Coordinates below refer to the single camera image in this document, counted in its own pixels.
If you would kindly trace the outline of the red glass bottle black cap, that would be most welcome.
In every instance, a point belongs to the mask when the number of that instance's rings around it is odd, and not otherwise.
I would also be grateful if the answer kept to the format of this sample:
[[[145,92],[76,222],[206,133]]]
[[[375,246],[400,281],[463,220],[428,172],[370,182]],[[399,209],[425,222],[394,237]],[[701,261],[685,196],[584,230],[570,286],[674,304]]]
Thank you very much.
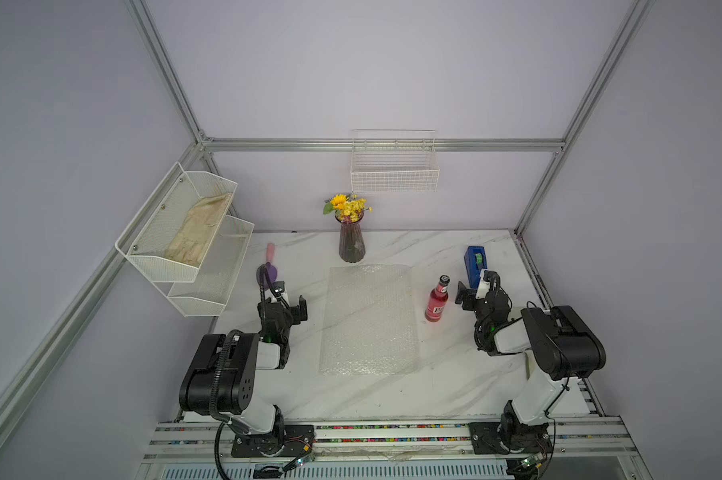
[[[429,300],[425,310],[425,318],[429,322],[438,322],[443,315],[444,308],[448,302],[448,286],[450,277],[441,275],[438,283],[431,290]]]

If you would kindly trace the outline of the clear bubble wrap sheet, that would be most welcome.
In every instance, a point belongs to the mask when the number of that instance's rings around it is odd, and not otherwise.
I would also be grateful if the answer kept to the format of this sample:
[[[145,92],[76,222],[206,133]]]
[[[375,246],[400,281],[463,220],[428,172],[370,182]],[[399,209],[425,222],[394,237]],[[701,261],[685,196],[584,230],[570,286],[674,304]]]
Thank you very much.
[[[324,375],[406,375],[420,360],[410,268],[330,269],[319,371]]]

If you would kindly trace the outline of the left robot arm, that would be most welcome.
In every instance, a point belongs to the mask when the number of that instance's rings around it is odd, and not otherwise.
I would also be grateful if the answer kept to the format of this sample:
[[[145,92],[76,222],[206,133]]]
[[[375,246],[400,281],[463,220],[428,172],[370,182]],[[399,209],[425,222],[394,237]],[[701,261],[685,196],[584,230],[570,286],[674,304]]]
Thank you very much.
[[[308,320],[307,302],[287,307],[268,297],[258,333],[232,330],[203,336],[179,389],[182,411],[209,416],[244,436],[284,434],[278,406],[255,395],[256,374],[281,370],[290,357],[291,329]]]

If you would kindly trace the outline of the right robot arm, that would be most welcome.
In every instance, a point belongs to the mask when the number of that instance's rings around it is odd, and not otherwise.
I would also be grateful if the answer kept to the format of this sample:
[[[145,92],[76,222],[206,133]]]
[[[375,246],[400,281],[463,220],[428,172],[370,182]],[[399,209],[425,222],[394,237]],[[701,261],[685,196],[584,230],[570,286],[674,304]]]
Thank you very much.
[[[482,270],[478,286],[458,284],[455,303],[475,316],[474,343],[490,356],[530,353],[536,364],[521,392],[504,407],[495,437],[508,451],[541,440],[550,414],[577,379],[605,366],[605,349],[568,306],[528,305],[511,316],[499,274]]]

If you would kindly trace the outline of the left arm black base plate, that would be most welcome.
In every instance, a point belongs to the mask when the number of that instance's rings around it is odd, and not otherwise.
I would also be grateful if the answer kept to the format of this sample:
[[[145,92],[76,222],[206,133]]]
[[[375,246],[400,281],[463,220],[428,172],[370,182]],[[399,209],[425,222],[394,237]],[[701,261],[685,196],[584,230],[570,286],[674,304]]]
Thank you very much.
[[[230,448],[233,458],[293,458],[312,450],[316,429],[309,424],[287,424],[282,433],[236,437]]]

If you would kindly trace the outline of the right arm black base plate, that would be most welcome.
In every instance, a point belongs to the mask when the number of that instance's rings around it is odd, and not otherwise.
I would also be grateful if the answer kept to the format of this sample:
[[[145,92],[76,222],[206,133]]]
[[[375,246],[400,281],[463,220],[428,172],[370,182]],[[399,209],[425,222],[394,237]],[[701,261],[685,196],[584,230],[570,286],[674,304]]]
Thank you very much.
[[[528,426],[502,422],[468,424],[472,448],[477,455],[549,454],[553,445],[548,424]]]

